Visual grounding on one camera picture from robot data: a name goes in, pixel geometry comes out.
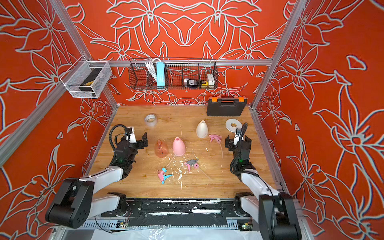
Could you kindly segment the pink spray bottle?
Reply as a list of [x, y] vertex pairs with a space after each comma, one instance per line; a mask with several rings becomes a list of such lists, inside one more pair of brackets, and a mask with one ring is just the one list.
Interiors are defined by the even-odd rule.
[[186, 145], [183, 140], [179, 137], [176, 137], [173, 142], [173, 153], [177, 157], [182, 157], [186, 153]]

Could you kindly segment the grey pink spray nozzle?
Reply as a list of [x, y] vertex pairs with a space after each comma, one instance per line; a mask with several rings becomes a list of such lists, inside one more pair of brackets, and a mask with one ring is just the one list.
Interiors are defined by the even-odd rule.
[[187, 167], [187, 173], [190, 173], [191, 172], [191, 169], [196, 169], [198, 171], [200, 171], [203, 175], [205, 175], [208, 179], [212, 179], [211, 177], [209, 177], [202, 169], [200, 169], [200, 165], [198, 163], [198, 159], [192, 159], [192, 160], [188, 160], [186, 162], [183, 163], [183, 165], [185, 167]]

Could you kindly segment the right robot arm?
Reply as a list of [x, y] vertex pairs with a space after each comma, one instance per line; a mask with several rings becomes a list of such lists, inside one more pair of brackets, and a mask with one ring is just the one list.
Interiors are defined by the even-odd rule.
[[293, 198], [280, 192], [259, 175], [250, 162], [252, 140], [226, 137], [225, 147], [233, 153], [230, 171], [251, 193], [238, 195], [241, 211], [259, 225], [263, 240], [301, 240], [302, 233]]

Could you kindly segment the clear reddish spray bottle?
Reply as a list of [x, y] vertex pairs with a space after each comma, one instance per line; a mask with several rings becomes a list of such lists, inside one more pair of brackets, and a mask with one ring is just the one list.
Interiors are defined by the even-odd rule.
[[168, 154], [168, 145], [163, 140], [157, 140], [155, 144], [155, 155], [159, 158], [165, 158]]

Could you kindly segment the white spray bottle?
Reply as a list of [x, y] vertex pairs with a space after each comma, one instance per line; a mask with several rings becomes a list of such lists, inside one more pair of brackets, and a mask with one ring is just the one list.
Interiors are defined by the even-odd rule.
[[200, 139], [206, 138], [208, 136], [208, 133], [209, 130], [206, 121], [200, 121], [196, 128], [197, 137]]

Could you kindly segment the pink blue spray nozzle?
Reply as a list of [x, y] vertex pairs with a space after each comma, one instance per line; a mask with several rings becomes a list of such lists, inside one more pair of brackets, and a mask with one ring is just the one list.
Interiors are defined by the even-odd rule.
[[173, 155], [173, 157], [170, 159], [169, 163], [164, 168], [162, 168], [160, 171], [158, 171], [158, 178], [159, 178], [161, 184], [164, 184], [166, 179], [171, 177], [171, 175], [166, 175], [166, 173], [168, 171], [167, 168], [174, 161], [175, 157], [176, 157], [176, 155]]

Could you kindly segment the white tape roll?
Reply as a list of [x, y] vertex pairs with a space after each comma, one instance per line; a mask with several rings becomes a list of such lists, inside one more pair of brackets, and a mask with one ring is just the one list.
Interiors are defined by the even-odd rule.
[[242, 123], [236, 119], [228, 119], [225, 123], [226, 129], [231, 133], [235, 133], [237, 129], [243, 127]]

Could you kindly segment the clear tape roll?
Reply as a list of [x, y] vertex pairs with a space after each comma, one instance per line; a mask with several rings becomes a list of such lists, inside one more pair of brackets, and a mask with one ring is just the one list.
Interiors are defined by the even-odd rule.
[[154, 127], [158, 123], [158, 118], [155, 114], [145, 116], [145, 124], [149, 127]]

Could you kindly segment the black orange tool case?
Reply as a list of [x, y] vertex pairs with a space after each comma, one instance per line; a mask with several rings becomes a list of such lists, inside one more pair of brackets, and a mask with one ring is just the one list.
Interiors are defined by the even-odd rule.
[[246, 97], [210, 97], [207, 105], [207, 116], [239, 117], [246, 105]]

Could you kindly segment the white adapter block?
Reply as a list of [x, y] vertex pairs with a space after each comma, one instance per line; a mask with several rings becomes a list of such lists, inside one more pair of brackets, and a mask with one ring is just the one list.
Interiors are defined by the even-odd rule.
[[215, 78], [214, 78], [213, 74], [207, 75], [207, 81], [208, 81], [209, 88], [213, 88], [215, 86]]

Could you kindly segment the black device with label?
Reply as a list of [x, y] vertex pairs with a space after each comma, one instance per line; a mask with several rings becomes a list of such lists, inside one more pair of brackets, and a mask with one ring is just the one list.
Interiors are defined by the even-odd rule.
[[184, 87], [190, 89], [198, 89], [200, 86], [199, 80], [195, 79], [184, 79]]

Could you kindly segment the light blue box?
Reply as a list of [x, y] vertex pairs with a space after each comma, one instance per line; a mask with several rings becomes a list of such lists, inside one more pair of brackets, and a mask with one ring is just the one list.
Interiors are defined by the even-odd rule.
[[159, 89], [164, 89], [166, 86], [165, 63], [162, 63], [162, 62], [156, 63], [156, 74], [157, 74], [157, 87]]

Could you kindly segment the black box in bin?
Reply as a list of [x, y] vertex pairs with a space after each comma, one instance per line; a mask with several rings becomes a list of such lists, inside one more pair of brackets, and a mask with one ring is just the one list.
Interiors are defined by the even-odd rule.
[[102, 68], [94, 68], [87, 78], [81, 83], [79, 89], [83, 92], [92, 92], [91, 85], [101, 72]]

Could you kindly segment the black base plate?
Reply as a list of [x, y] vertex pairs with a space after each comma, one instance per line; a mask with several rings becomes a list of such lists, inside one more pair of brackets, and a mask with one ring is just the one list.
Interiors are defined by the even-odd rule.
[[241, 212], [235, 199], [127, 199], [122, 215], [101, 214], [123, 228], [222, 228], [250, 230], [253, 218]]

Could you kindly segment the clear plastic wall bin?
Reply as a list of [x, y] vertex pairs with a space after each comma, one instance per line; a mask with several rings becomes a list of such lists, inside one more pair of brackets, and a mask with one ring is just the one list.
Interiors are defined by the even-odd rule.
[[86, 61], [80, 61], [72, 65], [60, 77], [60, 81], [73, 98], [97, 99], [111, 75], [108, 62], [94, 67]]

